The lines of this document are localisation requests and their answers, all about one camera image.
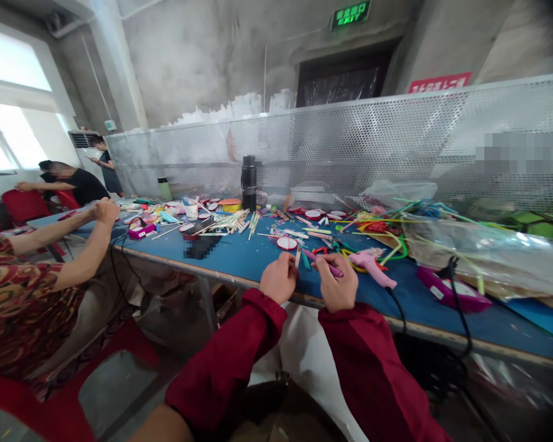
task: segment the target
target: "metal mesh partition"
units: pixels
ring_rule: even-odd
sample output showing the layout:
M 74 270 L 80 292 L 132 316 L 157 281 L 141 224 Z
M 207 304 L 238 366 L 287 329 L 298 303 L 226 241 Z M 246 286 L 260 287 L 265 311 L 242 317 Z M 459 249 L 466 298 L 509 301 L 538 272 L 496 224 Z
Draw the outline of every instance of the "metal mesh partition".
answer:
M 369 187 L 435 182 L 436 199 L 512 201 L 553 212 L 553 173 L 481 174 L 476 147 L 491 133 L 553 133 L 553 76 L 454 91 L 305 107 L 213 123 L 107 137 L 126 191 L 240 192 L 243 155 L 261 161 L 258 186 L 271 203 L 339 206 L 334 195 L 368 207 Z

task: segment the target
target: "green exit sign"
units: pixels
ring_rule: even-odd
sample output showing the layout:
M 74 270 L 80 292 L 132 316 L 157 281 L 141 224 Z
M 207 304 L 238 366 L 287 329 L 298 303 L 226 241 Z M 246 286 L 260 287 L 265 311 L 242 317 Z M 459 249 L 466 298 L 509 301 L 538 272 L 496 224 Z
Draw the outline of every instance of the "green exit sign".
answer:
M 364 23 L 369 18 L 369 9 L 371 9 L 371 0 L 335 10 L 330 29 L 337 31 L 350 25 Z

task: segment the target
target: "chair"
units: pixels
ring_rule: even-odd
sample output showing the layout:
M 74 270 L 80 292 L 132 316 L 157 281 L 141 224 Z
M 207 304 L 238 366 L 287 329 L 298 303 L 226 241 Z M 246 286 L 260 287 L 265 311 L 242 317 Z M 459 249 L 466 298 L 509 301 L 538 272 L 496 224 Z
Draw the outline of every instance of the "chair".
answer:
M 13 223 L 19 227 L 24 226 L 27 221 L 52 215 L 43 197 L 36 190 L 9 190 L 2 195 L 2 202 L 11 214 Z
M 50 375 L 48 381 L 38 380 L 29 385 L 0 377 L 0 409 L 47 441 L 95 441 L 78 402 L 86 379 L 107 358 L 122 350 L 156 369 L 160 366 L 160 356 L 132 318 L 132 313 L 132 309 L 121 310 L 78 358 L 57 375 Z
M 60 199 L 61 205 L 68 210 L 79 209 L 81 206 L 74 198 L 74 194 L 69 190 L 54 190 L 53 193 Z

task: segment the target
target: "thermos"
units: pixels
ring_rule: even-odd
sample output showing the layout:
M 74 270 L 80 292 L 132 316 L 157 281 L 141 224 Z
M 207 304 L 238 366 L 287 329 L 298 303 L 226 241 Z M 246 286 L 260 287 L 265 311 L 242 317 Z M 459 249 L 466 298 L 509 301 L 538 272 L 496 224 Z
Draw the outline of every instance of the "thermos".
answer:
M 170 186 L 168 185 L 168 178 L 158 178 L 158 186 L 160 186 L 160 193 L 165 201 L 172 201 L 172 193 L 170 192 Z
M 241 206 L 256 210 L 256 158 L 254 155 L 246 155 L 241 166 Z

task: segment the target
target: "blue table surface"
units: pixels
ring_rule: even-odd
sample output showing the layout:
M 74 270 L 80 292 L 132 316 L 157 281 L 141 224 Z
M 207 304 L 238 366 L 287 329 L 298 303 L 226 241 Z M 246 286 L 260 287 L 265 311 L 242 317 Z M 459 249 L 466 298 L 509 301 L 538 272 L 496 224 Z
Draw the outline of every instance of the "blue table surface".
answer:
M 120 218 L 123 220 L 128 215 L 122 213 Z M 59 217 L 61 217 L 61 214 L 34 220 L 29 224 L 35 228 L 43 227 L 56 222 Z M 274 218 L 264 217 L 259 221 L 256 233 L 269 233 L 270 226 L 275 221 Z M 94 223 L 86 224 L 74 234 L 88 238 L 93 227 Z M 174 227 L 164 226 L 160 229 L 160 232 L 163 233 Z M 285 227 L 302 231 L 301 229 L 306 226 L 300 222 L 289 222 Z M 335 232 L 335 225 L 331 223 L 329 228 L 324 229 Z M 121 241 L 118 241 L 118 239 L 126 232 L 127 227 L 121 222 L 117 222 L 113 230 L 112 242 L 117 240 L 120 245 Z M 277 259 L 282 250 L 266 236 L 254 235 L 249 241 L 248 234 L 249 229 L 246 229 L 242 234 L 235 233 L 222 237 L 219 244 L 203 260 L 184 256 L 190 242 L 183 240 L 178 230 L 155 241 L 152 241 L 152 237 L 138 241 L 127 238 L 125 248 L 235 277 L 260 281 L 266 266 Z M 352 235 L 351 233 L 340 234 L 338 232 L 336 236 L 357 249 L 383 247 L 379 242 L 367 236 Z M 305 240 L 305 243 L 309 249 L 324 246 L 323 242 L 317 238 Z M 386 272 L 387 275 L 398 282 L 394 292 L 402 304 L 406 319 L 409 322 L 464 335 L 463 324 L 458 312 L 436 302 L 432 293 L 416 277 L 417 265 L 413 260 L 390 261 L 386 266 L 389 267 L 389 272 Z M 299 269 L 300 280 L 297 282 L 296 292 L 321 298 L 320 279 L 317 270 L 313 269 L 308 272 L 302 263 Z M 368 274 L 359 274 L 359 288 L 356 298 L 357 301 L 368 303 L 384 315 L 399 318 L 397 306 L 389 294 Z M 469 314 L 466 318 L 474 339 L 553 359 L 553 337 L 499 303 L 494 302 L 494 305 L 485 312 Z

